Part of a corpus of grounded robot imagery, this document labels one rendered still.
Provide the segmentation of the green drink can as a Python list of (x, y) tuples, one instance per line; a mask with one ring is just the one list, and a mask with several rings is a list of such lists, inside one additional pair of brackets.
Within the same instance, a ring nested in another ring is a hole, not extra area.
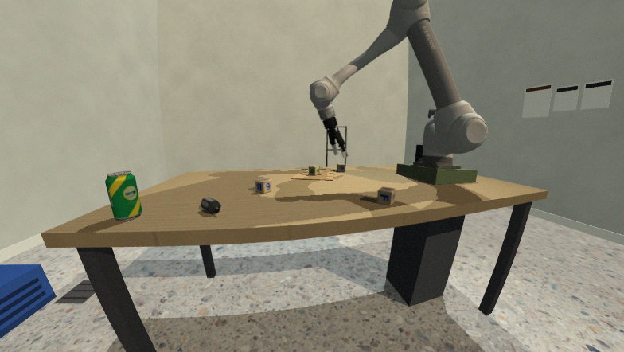
[(105, 183), (115, 219), (127, 221), (140, 215), (142, 207), (131, 171), (107, 174)]

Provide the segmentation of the tan mat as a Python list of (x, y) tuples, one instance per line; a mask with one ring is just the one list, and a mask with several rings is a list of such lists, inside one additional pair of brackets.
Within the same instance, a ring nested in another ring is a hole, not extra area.
[(333, 181), (334, 172), (326, 172), (320, 171), (318, 175), (310, 175), (309, 171), (299, 171), (293, 178), (291, 179), (302, 179), (302, 180), (329, 180)]

